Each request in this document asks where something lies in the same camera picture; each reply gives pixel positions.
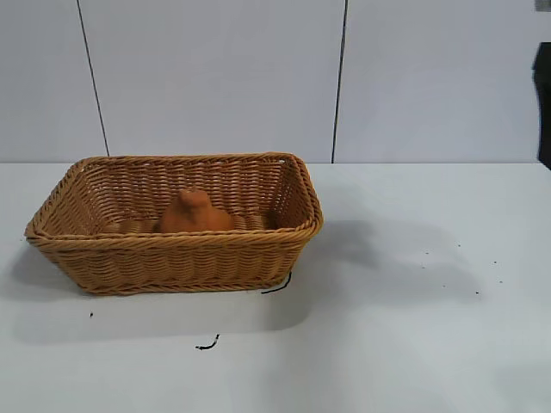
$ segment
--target orange object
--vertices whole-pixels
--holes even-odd
[[[156,229],[163,233],[230,231],[232,216],[215,208],[205,191],[185,189],[164,210]]]

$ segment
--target white table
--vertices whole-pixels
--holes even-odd
[[[311,165],[325,227],[287,288],[127,298],[22,236],[67,166],[0,165],[0,411],[551,411],[543,166]]]

